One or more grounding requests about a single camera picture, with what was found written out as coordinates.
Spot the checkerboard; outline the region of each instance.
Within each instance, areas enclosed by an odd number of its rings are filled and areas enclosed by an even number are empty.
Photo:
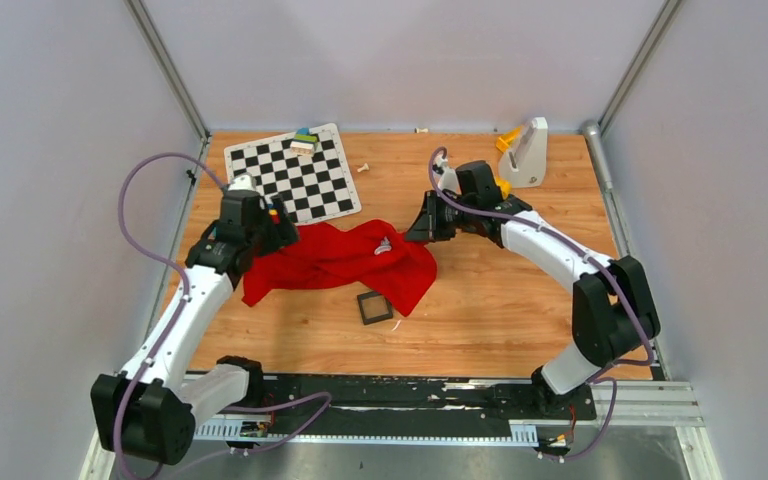
[[[228,181],[243,173],[254,177],[267,199],[281,195],[290,220],[308,225],[361,210],[340,134],[333,123],[310,129],[319,137],[312,157],[290,150],[295,133],[277,135],[225,149]]]

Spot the gray floor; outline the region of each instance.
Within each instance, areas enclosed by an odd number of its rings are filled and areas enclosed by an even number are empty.
[[[576,429],[584,446],[594,428]],[[211,452],[221,442],[197,442],[179,467]],[[137,461],[131,461],[134,467]],[[137,469],[142,475],[151,469]],[[531,449],[512,447],[416,447],[379,445],[288,444],[248,458],[223,456],[175,475],[167,467],[160,478],[286,480],[460,480],[460,479],[689,479],[675,430],[666,427],[614,427],[590,456],[564,465],[538,460]],[[114,470],[111,478],[118,478]]]

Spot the wood surface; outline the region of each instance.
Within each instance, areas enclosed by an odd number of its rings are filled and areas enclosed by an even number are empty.
[[[225,178],[226,147],[275,135],[219,132],[208,165]],[[332,220],[346,230],[373,218],[407,229],[429,188],[427,162],[445,145],[454,167],[500,156],[495,135],[343,133],[346,156],[363,210]],[[368,163],[370,169],[356,173]],[[543,185],[517,189],[551,224],[597,251],[616,250],[583,137],[549,137]],[[217,217],[220,192],[205,175],[195,194],[178,261]],[[209,369],[224,355],[263,363],[268,372],[525,377],[571,341],[571,297],[525,258],[487,239],[460,234],[428,246],[438,262],[437,281],[407,318],[364,326],[355,283],[330,290],[275,290],[252,308],[240,300],[242,283],[209,326],[191,364]],[[171,279],[169,294],[178,279]],[[396,322],[402,319],[398,328]],[[631,358],[644,358],[642,351]],[[651,378],[623,366],[619,378]]]

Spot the red fabric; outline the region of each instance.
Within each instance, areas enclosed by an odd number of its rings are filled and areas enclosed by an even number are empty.
[[[243,276],[243,301],[252,306],[273,288],[309,290],[359,281],[409,315],[437,278],[425,245],[406,242],[392,225],[371,220],[347,232],[327,223],[299,227],[300,240],[254,260]],[[391,250],[375,255],[387,238]]]

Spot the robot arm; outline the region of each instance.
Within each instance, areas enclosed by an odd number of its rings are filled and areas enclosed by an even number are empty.
[[[569,245],[541,230],[551,228],[587,257],[607,266],[647,336],[651,339],[659,333],[660,323],[640,262],[631,256],[612,260],[551,227],[524,201],[514,195],[504,196],[486,162],[470,162],[454,171],[460,194],[451,189],[451,169],[446,168],[438,159],[432,172],[438,177],[438,185],[449,175],[443,194],[450,199],[473,210],[519,217],[537,226],[457,210],[444,202],[435,190],[430,190],[405,238],[416,242],[444,241],[454,238],[457,230],[481,235],[501,248],[528,258],[572,295],[573,342],[532,374],[532,380],[541,389],[542,406],[551,408],[563,404],[587,379],[639,347],[640,338],[625,310],[612,300],[616,292],[602,273]]]
[[[113,450],[113,426],[128,384],[143,365],[128,399],[122,427],[123,450],[134,456],[178,463],[189,449],[196,428],[226,406],[246,398],[262,382],[260,364],[241,357],[219,360],[206,375],[182,385],[199,341],[219,308],[233,294],[255,256],[295,243],[298,232],[280,198],[271,204],[243,176],[224,192],[219,219],[202,234],[186,260],[189,291],[179,283],[172,301],[145,343],[116,375],[99,375],[90,391],[102,446]],[[165,338],[163,333],[183,308]],[[152,347],[162,343],[154,358]]]

